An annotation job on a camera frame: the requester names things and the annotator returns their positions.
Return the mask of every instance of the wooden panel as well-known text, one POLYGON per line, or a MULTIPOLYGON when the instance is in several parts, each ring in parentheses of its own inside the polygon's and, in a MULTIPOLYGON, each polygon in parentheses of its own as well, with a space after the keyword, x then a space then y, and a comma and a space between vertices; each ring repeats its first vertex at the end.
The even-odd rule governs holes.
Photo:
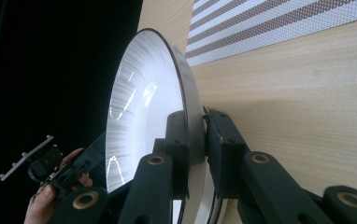
POLYGON ((185 53, 192 14, 193 1, 144 0, 138 30, 155 29, 185 53))
POLYGON ((357 22, 193 67, 204 106, 305 189, 357 188, 357 22))

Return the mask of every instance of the black and white stripes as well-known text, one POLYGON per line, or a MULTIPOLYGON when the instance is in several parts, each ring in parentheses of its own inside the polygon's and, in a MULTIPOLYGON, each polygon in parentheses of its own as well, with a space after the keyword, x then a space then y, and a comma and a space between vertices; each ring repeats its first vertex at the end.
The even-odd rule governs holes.
POLYGON ((190 66, 357 21, 357 0, 195 1, 190 66))

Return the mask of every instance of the round bolt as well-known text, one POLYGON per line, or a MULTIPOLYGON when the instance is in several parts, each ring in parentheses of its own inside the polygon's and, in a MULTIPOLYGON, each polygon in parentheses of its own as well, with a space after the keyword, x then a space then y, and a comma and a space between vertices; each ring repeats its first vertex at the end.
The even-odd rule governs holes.
POLYGON ((90 191, 80 194, 76 197, 76 199, 74 199, 73 207, 78 210, 89 208, 95 203, 97 203, 98 198, 99 194, 96 191, 90 191))
POLYGON ((357 208, 357 195, 354 193, 349 192, 339 192, 336 195, 342 203, 346 204, 347 206, 357 208))
POLYGON ((151 165, 159 165, 164 163, 164 158, 160 157, 160 156, 155 156, 155 157, 151 157, 149 158, 149 164, 151 165))
POLYGON ((262 154, 255 154, 251 157, 251 159, 257 163, 269 163, 269 158, 262 154))

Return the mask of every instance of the hand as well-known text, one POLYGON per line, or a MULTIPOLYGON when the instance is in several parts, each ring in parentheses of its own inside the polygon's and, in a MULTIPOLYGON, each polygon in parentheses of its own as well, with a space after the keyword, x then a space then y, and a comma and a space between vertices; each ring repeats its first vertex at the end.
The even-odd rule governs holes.
MULTIPOLYGON (((68 162, 76 158, 81 150, 83 150, 83 148, 72 151, 69 155, 64 157, 62 162, 68 162)), ((89 178, 89 174, 84 174, 79 181, 87 187, 93 184, 93 181, 89 178)), ((24 224, 47 223, 57 206, 55 197, 56 189, 52 185, 41 186, 36 193, 36 198, 33 202, 30 202, 27 208, 24 224)))

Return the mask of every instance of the black background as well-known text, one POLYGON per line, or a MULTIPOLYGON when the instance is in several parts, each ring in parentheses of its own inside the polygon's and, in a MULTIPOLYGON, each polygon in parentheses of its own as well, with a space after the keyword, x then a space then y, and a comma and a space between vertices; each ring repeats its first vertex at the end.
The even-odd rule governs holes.
MULTIPOLYGON (((67 154, 106 128, 121 56, 142 1, 7 1, 0 36, 0 174, 53 135, 67 154)), ((103 176, 93 176, 105 185, 103 176)), ((22 223, 36 192, 23 167, 0 181, 0 223, 22 223)))

